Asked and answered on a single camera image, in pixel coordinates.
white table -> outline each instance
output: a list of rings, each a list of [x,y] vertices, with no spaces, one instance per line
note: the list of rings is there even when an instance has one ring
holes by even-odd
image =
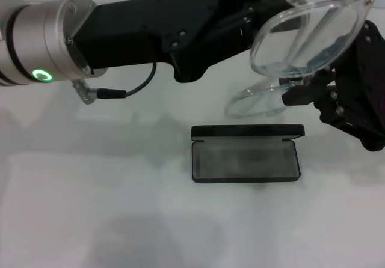
[[[369,17],[383,35],[384,13]],[[89,84],[130,89],[150,69]],[[384,267],[384,152],[312,105],[226,119],[229,97],[259,79],[243,53],[191,84],[160,64],[139,94],[90,106],[68,82],[1,88],[0,267]],[[300,180],[195,184],[191,126],[229,123],[304,124]]]

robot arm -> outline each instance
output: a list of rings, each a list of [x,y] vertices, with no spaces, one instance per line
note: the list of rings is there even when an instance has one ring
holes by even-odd
[[[0,84],[79,80],[151,62],[178,82],[250,48],[286,0],[0,0]]]

transparent lens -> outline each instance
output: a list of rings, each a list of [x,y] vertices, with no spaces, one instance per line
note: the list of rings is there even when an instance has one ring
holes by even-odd
[[[259,82],[235,95],[226,107],[226,115],[243,118],[279,114],[288,108],[282,95],[293,86],[293,82],[279,85],[271,79]]]
[[[255,39],[251,66],[267,76],[311,75],[340,55],[356,24],[356,11],[343,1],[279,17]]]

green led ring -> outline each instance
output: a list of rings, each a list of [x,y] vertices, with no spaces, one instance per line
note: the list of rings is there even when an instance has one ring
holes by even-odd
[[[34,75],[36,79],[43,82],[50,82],[53,79],[53,77],[44,70],[34,70],[32,75]]]

clear eyeglasses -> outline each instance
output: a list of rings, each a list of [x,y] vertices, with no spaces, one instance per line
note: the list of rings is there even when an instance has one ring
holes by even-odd
[[[374,2],[327,0],[307,4],[306,0],[287,1],[294,8],[272,17],[254,40],[250,64],[259,74],[274,78],[312,77],[349,48]],[[302,84],[303,81],[292,82],[260,89],[255,85],[233,97],[226,113],[233,117],[276,114],[286,107],[282,99],[276,99],[275,108],[268,111],[266,105],[257,105],[257,102],[266,101],[265,97],[281,98],[290,85]],[[254,108],[249,110],[252,102],[255,102]]]

